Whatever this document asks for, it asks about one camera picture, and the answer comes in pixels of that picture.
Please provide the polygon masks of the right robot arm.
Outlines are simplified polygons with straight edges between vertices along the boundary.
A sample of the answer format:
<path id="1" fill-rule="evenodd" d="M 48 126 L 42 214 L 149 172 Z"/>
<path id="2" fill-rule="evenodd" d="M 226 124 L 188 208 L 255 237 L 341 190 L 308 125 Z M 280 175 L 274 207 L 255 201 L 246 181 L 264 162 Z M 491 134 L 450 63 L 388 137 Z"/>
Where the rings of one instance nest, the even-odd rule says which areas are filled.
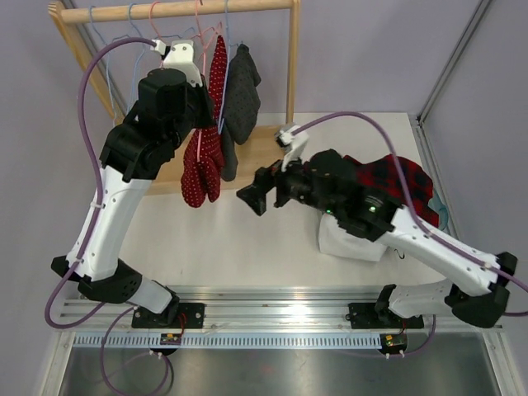
<path id="1" fill-rule="evenodd" d="M 261 167 L 252 183 L 236 195 L 263 215 L 270 190 L 276 192 L 276 208 L 296 200 L 333 216 L 347 234 L 396 248 L 445 277 L 418 286 L 386 285 L 373 308 L 382 326 L 452 313 L 469 325 L 491 328 L 505 314 L 515 256 L 480 252 L 414 219 L 408 206 L 360 183 L 353 163 L 335 150 L 316 153 L 306 162 L 281 159 Z"/>

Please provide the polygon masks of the grey dotted skirt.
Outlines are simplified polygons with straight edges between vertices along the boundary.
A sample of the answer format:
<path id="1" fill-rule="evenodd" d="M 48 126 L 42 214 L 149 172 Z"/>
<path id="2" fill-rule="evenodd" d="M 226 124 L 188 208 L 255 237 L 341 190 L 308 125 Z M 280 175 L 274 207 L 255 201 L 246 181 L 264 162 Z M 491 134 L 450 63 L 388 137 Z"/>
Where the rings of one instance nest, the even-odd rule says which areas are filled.
<path id="1" fill-rule="evenodd" d="M 225 182 L 233 181 L 237 174 L 238 158 L 235 145 L 245 144 L 257 124 L 261 106 L 257 86 L 260 83 L 261 77 L 249 47 L 240 44 L 229 63 L 224 95 L 224 123 L 220 136 L 224 156 L 221 178 Z"/>

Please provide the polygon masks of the red plaid skirt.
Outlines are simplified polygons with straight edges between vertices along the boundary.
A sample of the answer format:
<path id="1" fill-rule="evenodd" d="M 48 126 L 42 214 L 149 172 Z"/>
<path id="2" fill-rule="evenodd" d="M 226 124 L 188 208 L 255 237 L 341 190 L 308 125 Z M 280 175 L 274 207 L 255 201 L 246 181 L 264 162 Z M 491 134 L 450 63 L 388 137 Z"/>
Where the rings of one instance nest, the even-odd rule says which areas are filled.
<path id="1" fill-rule="evenodd" d="M 370 163 L 361 163 L 348 155 L 344 158 L 356 167 L 356 176 L 360 183 L 378 188 L 402 203 L 406 202 L 397 168 L 391 154 Z M 437 227 L 439 225 L 439 216 L 428 206 L 428 202 L 433 195 L 432 179 L 417 163 L 404 157 L 398 157 L 398 162 L 403 170 L 409 195 L 417 215 L 430 225 Z"/>

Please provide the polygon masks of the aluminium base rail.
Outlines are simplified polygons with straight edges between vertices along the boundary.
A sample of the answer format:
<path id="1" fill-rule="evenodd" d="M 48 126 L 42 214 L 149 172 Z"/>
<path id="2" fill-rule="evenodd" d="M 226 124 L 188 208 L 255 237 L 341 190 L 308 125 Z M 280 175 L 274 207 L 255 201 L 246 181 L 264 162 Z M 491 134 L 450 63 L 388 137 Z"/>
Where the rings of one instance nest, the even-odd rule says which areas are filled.
<path id="1" fill-rule="evenodd" d="M 176 287 L 184 303 L 205 305 L 205 334 L 215 332 L 352 332 L 346 321 L 352 302 L 374 302 L 376 287 L 277 287 L 218 288 Z M 58 305 L 58 321 L 70 323 L 87 315 L 97 303 L 77 297 Z M 80 331 L 104 330 L 128 304 L 107 304 L 86 322 Z M 438 332 L 499 332 L 500 324 L 482 329 L 470 326 L 451 314 L 438 313 Z"/>

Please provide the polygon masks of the white skirt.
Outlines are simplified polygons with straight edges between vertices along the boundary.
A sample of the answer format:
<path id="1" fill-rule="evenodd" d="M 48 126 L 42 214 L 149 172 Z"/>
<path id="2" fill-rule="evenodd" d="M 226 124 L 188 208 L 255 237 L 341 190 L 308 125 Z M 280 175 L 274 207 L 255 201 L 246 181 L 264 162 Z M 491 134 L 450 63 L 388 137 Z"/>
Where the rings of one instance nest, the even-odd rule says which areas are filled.
<path id="1" fill-rule="evenodd" d="M 384 244 L 373 243 L 347 233 L 330 214 L 321 217 L 318 247 L 322 254 L 367 262 L 379 262 L 387 250 Z"/>

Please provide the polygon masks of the aluminium frame post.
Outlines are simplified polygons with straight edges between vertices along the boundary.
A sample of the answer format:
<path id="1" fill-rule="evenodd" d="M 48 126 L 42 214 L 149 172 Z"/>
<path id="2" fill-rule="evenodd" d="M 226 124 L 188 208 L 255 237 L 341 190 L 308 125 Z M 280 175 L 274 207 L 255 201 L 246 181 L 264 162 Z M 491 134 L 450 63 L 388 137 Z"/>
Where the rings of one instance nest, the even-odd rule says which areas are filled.
<path id="1" fill-rule="evenodd" d="M 460 34 L 455 47 L 450 52 L 447 62 L 441 70 L 440 75 L 436 79 L 432 90 L 427 96 L 425 103 L 416 115 L 416 121 L 419 126 L 423 127 L 428 116 L 431 114 L 436 102 L 440 99 L 440 96 L 446 88 L 447 83 L 450 81 L 451 76 L 455 72 L 466 50 L 469 48 L 472 39 L 474 38 L 494 3 L 495 2 L 493 0 L 478 1 L 476 8 L 472 12 L 471 17 L 467 21 L 462 33 Z"/>

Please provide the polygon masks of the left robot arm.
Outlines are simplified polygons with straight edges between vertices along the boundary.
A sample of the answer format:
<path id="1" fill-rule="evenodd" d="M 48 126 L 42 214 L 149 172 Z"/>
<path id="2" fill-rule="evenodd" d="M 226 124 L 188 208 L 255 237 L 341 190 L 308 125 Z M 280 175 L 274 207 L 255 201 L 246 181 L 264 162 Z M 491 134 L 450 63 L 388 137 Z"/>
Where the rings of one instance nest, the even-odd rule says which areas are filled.
<path id="1" fill-rule="evenodd" d="M 177 323 L 179 297 L 123 262 L 120 249 L 139 202 L 187 135 L 215 124 L 214 104 L 203 76 L 174 68 L 149 72 L 138 100 L 107 135 L 100 155 L 101 188 L 72 250 L 52 270 L 91 301 L 134 304 L 150 325 Z"/>

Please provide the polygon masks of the wooden clothes rack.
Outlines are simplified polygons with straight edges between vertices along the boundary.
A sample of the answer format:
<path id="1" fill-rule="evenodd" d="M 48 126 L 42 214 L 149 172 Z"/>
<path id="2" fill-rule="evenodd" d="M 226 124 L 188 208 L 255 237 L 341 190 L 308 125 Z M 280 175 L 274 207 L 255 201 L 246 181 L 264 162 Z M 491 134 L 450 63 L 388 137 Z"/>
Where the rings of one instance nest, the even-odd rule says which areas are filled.
<path id="1" fill-rule="evenodd" d="M 223 190 L 235 190 L 246 186 L 252 180 L 253 172 L 281 154 L 274 141 L 274 133 L 294 118 L 295 89 L 297 77 L 299 43 L 299 1 L 207 1 L 199 6 L 196 1 L 165 2 L 157 5 L 137 4 L 133 6 L 97 7 L 93 11 L 76 8 L 70 1 L 53 1 L 48 5 L 48 13 L 56 25 L 64 42 L 70 48 L 81 69 L 86 69 L 95 50 L 87 45 L 87 37 L 81 34 L 80 26 L 90 21 L 114 22 L 127 20 L 148 20 L 165 17 L 190 17 L 200 15 L 236 12 L 265 12 L 287 10 L 290 14 L 288 73 L 281 81 L 285 84 L 285 118 L 274 125 L 259 125 L 251 133 L 249 140 L 236 148 L 238 156 L 237 176 L 233 181 L 223 182 Z"/>

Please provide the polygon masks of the red dotted skirt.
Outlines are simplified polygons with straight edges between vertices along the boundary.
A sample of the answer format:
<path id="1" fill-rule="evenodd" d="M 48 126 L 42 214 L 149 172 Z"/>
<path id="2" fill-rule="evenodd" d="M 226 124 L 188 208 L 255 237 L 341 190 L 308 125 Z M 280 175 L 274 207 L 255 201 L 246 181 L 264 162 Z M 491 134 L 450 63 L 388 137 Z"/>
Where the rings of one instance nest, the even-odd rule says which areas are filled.
<path id="1" fill-rule="evenodd" d="M 224 80 L 228 65 L 227 49 L 224 38 L 217 38 L 213 58 L 210 64 L 209 94 L 214 102 L 214 118 L 219 121 L 223 104 Z M 199 130 L 203 130 L 200 162 L 196 162 L 196 145 Z M 181 176 L 181 194 L 192 208 L 199 208 L 205 199 L 215 202 L 220 195 L 220 173 L 224 167 L 224 156 L 218 126 L 198 129 L 191 136 L 183 158 Z"/>

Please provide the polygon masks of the teal plastic bin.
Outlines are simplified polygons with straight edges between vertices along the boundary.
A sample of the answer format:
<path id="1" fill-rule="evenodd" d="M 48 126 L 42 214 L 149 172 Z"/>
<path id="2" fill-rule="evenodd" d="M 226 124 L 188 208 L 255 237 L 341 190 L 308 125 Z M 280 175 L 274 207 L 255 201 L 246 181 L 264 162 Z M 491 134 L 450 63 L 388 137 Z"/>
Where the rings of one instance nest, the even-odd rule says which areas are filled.
<path id="1" fill-rule="evenodd" d="M 444 231 L 448 226 L 450 213 L 446 205 L 441 200 L 440 196 L 436 191 L 433 191 L 432 198 L 428 202 L 428 206 L 439 216 L 439 225 L 438 229 Z"/>

